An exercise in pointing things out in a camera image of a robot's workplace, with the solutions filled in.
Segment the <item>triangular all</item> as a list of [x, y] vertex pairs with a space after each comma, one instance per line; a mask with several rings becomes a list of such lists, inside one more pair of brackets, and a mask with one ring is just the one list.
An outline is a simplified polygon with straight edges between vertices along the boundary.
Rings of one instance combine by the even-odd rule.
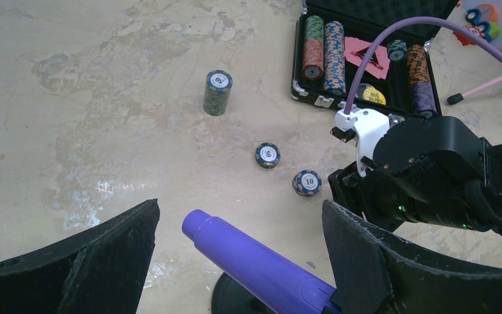
[[[356, 65], [360, 65], [361, 62], [363, 61], [366, 52], [368, 51], [369, 47], [365, 47], [359, 50], [356, 50], [352, 52], [352, 55], [357, 57], [358, 63]], [[373, 67], [376, 67], [377, 69], [382, 70], [383, 66], [379, 63], [376, 52], [373, 53], [373, 55], [369, 59], [369, 65], [372, 65]]]

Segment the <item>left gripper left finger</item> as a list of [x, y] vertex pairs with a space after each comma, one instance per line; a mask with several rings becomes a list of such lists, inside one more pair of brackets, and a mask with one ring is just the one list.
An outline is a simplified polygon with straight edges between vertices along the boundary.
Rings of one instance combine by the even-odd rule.
[[160, 211], [155, 199], [0, 262], [0, 313], [135, 313]]

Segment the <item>clear plastic button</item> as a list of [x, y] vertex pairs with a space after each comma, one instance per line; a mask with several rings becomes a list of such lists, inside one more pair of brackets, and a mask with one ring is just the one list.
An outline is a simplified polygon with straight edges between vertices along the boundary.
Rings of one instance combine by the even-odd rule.
[[371, 85], [370, 84], [367, 84], [367, 83], [361, 83], [359, 84], [358, 86], [358, 89], [357, 89], [357, 93], [358, 94], [362, 94], [364, 93], [364, 91], [369, 88]]

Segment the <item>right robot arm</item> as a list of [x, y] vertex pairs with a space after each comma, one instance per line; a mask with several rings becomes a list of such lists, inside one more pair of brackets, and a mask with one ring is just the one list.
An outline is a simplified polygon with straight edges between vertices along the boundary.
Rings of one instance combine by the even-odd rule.
[[502, 144], [491, 145], [461, 120], [409, 118], [366, 159], [328, 178], [333, 200], [389, 232], [424, 223], [502, 236]]

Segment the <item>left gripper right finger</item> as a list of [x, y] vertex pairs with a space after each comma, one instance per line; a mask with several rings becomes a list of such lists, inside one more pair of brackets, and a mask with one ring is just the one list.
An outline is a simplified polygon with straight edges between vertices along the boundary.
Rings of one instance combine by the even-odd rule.
[[330, 200], [322, 226], [344, 313], [502, 313], [502, 268], [431, 251]]

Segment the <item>ten value poker chip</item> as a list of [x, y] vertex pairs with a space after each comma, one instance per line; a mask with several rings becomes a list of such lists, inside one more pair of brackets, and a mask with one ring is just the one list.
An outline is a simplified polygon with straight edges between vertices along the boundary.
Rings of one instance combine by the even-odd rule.
[[304, 169], [298, 172], [292, 181], [294, 191], [304, 197], [317, 195], [322, 187], [322, 179], [313, 170]]

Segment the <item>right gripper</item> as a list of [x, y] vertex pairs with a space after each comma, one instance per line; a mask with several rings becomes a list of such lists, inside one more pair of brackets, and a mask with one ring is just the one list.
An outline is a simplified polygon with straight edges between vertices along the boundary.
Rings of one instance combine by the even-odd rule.
[[486, 215], [472, 207], [465, 185], [486, 178], [490, 145], [461, 120], [409, 118], [375, 145], [365, 177], [351, 163], [328, 177], [333, 200], [389, 232], [425, 223], [486, 232]]

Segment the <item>yellow big blind button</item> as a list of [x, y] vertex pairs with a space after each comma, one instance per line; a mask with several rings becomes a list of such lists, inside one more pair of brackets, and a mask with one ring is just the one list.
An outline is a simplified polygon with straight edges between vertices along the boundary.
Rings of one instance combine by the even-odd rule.
[[386, 105], [386, 98], [384, 94], [371, 85], [366, 84], [360, 87], [358, 95], [366, 101], [377, 103], [379, 105]]

